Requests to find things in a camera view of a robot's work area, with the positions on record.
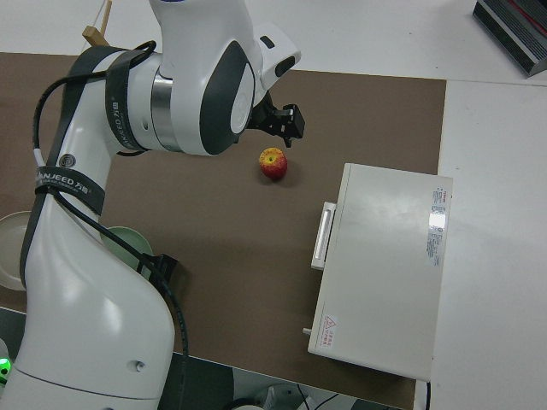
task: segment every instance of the warning label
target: warning label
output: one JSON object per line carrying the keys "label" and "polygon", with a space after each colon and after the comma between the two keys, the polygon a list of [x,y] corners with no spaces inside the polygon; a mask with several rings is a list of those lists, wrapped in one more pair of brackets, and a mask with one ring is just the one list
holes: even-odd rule
{"label": "warning label", "polygon": [[439,186],[432,195],[426,252],[429,264],[434,267],[438,267],[442,263],[444,230],[446,229],[447,194],[448,192]]}
{"label": "warning label", "polygon": [[336,333],[336,326],[338,318],[330,314],[323,316],[323,325],[321,327],[321,342],[320,347],[330,349],[334,343],[334,334]]}

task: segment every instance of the wooden stick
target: wooden stick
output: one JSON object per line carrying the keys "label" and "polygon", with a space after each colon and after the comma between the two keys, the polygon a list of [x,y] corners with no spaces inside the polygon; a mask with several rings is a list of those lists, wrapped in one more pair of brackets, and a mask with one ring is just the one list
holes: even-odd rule
{"label": "wooden stick", "polygon": [[110,45],[109,42],[104,39],[103,35],[94,26],[87,26],[82,32],[82,36],[84,36],[87,42],[92,46]]}
{"label": "wooden stick", "polygon": [[104,9],[103,24],[101,25],[101,34],[103,37],[106,32],[106,25],[109,23],[110,9],[112,9],[112,0],[107,0],[106,9]]}

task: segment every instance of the white cable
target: white cable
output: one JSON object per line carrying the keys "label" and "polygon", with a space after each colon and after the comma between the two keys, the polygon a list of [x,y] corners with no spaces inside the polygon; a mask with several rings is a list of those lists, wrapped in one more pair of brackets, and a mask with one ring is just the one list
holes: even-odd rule
{"label": "white cable", "polygon": [[42,156],[42,150],[40,148],[35,148],[32,150],[34,154],[34,159],[39,167],[45,167],[44,158]]}

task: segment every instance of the black cable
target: black cable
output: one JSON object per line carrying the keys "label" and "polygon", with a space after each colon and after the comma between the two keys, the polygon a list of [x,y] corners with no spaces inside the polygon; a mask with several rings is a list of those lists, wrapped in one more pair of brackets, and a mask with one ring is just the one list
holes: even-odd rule
{"label": "black cable", "polygon": [[138,252],[133,246],[131,246],[129,243],[125,242],[123,239],[109,231],[108,228],[105,226],[99,224],[95,220],[91,219],[89,216],[81,212],[79,209],[77,209],[72,203],[70,203],[64,196],[61,195],[61,192],[54,188],[49,188],[48,193],[51,194],[57,203],[64,207],[68,212],[78,217],[80,220],[84,221],[87,225],[91,226],[93,229],[99,231],[102,233],[105,237],[110,239],[112,242],[117,243],[120,245],[123,249],[125,249],[127,252],[129,252],[131,255],[133,255],[135,258],[138,259],[140,263],[142,263],[145,267],[147,267],[150,272],[158,279],[160,282],[160,285],[162,286],[163,290],[165,291],[165,294],[168,296],[171,304],[173,305],[173,308],[175,310],[177,320],[179,321],[179,329],[180,329],[180,336],[182,338],[182,349],[183,349],[183,363],[182,363],[182,373],[181,373],[181,382],[179,387],[179,409],[182,408],[182,399],[184,395],[185,385],[186,385],[186,377],[185,377],[185,371],[186,371],[186,364],[188,362],[188,332],[186,329],[186,323],[184,315],[182,314],[182,309],[180,308],[179,301],[177,300],[177,297],[174,295],[173,291],[169,287],[169,284],[167,280],[163,277],[163,275],[160,273],[160,271],[157,270],[157,268],[150,262],[148,258],[143,256],[140,252]]}
{"label": "black cable", "polygon": [[[297,384],[297,387],[298,387],[298,391],[300,392],[300,396],[302,397],[302,400],[304,400],[304,404],[306,405],[306,408],[308,410],[311,410],[308,406],[308,402],[306,401],[306,396],[304,395],[304,393],[302,392],[302,389],[300,388],[300,384]],[[319,403],[319,405],[317,405],[317,407],[314,410],[317,410],[319,407],[323,406],[325,403],[332,400],[333,398],[335,398],[338,395],[339,395],[338,393],[336,395],[331,395],[328,399],[326,399],[326,400],[322,401],[321,403]]]}
{"label": "black cable", "polygon": [[133,151],[133,152],[120,151],[120,152],[116,152],[116,154],[119,156],[137,156],[137,155],[144,154],[145,152],[146,151]]}
{"label": "black cable", "polygon": [[427,382],[426,410],[431,406],[431,382]]}
{"label": "black cable", "polygon": [[[141,45],[137,46],[135,50],[144,50],[144,53],[136,56],[133,61],[131,62],[130,68],[136,67],[138,64],[146,60],[156,49],[156,42],[151,40],[147,41],[146,43],[142,43]],[[36,108],[34,109],[34,118],[32,119],[32,147],[34,149],[40,148],[40,137],[39,137],[39,128],[40,128],[40,117],[42,116],[42,111],[44,110],[44,105],[47,99],[50,97],[50,95],[55,91],[58,87],[61,85],[65,85],[68,83],[86,83],[89,80],[95,79],[100,80],[104,79],[106,77],[106,71],[97,71],[95,73],[88,73],[88,74],[81,74],[81,75],[69,75],[67,77],[63,77],[62,79],[58,79],[53,84],[51,84],[40,99],[38,100],[38,104],[36,105]]]}
{"label": "black cable", "polygon": [[331,395],[328,399],[322,401],[321,403],[319,403],[319,406],[317,406],[315,408],[315,410],[317,410],[319,407],[323,406],[325,403],[327,403],[328,401],[332,400],[334,397],[337,397],[338,396],[338,393],[336,395]]}
{"label": "black cable", "polygon": [[309,410],[308,402],[306,401],[306,396],[302,392],[302,389],[300,389],[300,384],[297,384],[298,391],[300,392],[300,395],[302,396],[302,400],[304,400],[304,404],[306,405],[306,408]]}

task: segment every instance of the green light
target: green light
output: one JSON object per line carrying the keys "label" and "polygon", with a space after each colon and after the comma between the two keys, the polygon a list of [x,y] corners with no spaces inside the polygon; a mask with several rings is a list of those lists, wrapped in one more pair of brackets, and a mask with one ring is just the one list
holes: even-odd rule
{"label": "green light", "polygon": [[11,363],[9,362],[9,359],[3,357],[0,359],[0,380],[5,379],[9,371],[11,370]]}

